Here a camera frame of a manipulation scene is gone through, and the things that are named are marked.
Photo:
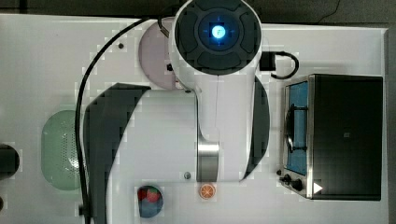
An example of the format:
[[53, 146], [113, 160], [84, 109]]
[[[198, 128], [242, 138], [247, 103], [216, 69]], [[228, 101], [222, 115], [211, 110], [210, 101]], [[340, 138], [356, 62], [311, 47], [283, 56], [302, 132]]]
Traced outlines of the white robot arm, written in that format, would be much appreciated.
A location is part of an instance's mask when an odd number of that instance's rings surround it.
[[243, 224], [269, 140], [262, 28], [245, 0], [188, 0], [167, 39], [179, 88], [118, 83], [91, 102], [86, 224]]

